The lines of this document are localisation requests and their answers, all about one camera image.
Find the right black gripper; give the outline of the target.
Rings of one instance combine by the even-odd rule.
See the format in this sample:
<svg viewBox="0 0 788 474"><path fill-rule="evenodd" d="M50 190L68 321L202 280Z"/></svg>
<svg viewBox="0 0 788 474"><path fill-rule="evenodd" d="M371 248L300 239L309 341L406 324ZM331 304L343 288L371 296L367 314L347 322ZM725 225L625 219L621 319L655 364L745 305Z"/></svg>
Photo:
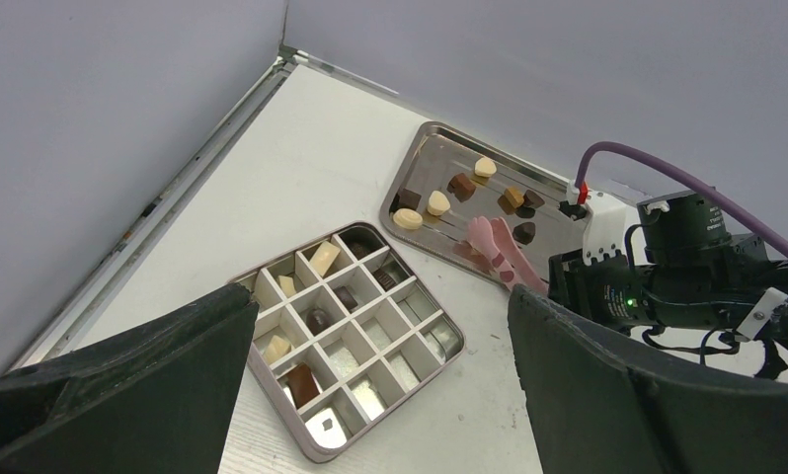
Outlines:
<svg viewBox="0 0 788 474"><path fill-rule="evenodd" d="M580 250L549 258L548 297L572 312L610 329L659 326L646 280L618 256L587 266Z"/></svg>

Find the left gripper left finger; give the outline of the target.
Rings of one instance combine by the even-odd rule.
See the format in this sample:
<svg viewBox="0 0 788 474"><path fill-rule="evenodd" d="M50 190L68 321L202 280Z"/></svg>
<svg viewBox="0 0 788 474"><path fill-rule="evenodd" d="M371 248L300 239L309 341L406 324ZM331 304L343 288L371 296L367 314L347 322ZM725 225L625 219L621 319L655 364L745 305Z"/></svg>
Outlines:
<svg viewBox="0 0 788 474"><path fill-rule="evenodd" d="M229 283L0 376L0 473L214 473L259 311Z"/></svg>

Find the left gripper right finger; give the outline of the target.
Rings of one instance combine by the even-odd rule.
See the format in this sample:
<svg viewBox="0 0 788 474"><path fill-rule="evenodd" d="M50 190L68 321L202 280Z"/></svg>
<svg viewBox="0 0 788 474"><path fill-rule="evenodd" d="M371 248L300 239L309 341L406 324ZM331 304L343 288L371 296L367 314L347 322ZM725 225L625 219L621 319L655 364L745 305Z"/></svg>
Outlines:
<svg viewBox="0 0 788 474"><path fill-rule="evenodd" d="M508 325L546 473L788 473L788 384L699 365L516 286Z"/></svg>

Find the pink cat paw tongs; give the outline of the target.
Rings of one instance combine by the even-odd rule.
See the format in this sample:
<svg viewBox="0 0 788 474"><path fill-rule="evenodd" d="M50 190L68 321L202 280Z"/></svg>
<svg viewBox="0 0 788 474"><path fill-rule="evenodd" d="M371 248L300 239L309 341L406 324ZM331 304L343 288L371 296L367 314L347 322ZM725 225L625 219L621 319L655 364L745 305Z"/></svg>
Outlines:
<svg viewBox="0 0 788 474"><path fill-rule="evenodd" d="M508 290L522 284L542 296L547 295L548 284L517 247L503 218L472 218L467 226L466 241L487 259L490 268Z"/></svg>

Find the white chocolate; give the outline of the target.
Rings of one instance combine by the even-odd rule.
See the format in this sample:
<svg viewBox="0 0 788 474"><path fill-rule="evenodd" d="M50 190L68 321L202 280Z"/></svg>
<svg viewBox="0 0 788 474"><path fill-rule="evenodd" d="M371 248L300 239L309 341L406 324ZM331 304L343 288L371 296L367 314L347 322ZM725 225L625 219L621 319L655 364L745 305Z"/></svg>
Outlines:
<svg viewBox="0 0 788 474"><path fill-rule="evenodd" d="M297 293L294 278L292 276L278 276L277 283L286 298L291 298Z"/></svg>
<svg viewBox="0 0 788 474"><path fill-rule="evenodd" d="M341 249L338 246L330 241L324 241L309 259L310 267L319 277L325 277L340 254Z"/></svg>

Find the dark oval chocolate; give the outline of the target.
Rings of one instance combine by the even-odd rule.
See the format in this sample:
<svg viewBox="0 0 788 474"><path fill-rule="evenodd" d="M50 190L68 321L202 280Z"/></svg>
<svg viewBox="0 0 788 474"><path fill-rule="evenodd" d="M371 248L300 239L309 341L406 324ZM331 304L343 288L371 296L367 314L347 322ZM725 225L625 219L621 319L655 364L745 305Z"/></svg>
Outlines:
<svg viewBox="0 0 788 474"><path fill-rule="evenodd" d="M313 307L307 313L305 322L310 333L317 336L332 326L333 319L324 309Z"/></svg>

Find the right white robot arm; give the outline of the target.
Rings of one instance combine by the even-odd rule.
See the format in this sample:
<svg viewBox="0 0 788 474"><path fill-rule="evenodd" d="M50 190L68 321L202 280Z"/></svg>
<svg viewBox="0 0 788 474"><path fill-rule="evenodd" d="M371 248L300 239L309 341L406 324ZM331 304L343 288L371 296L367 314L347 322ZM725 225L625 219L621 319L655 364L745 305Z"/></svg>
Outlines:
<svg viewBox="0 0 788 474"><path fill-rule="evenodd" d="M659 349L668 328L703 330L685 354L735 355L760 341L758 378L774 380L787 369L788 260L772 261L754 233L728 232L719 206L694 192L648 199L639 221L618 234L609 230L597 247L549 260L548 296L595 323Z"/></svg>

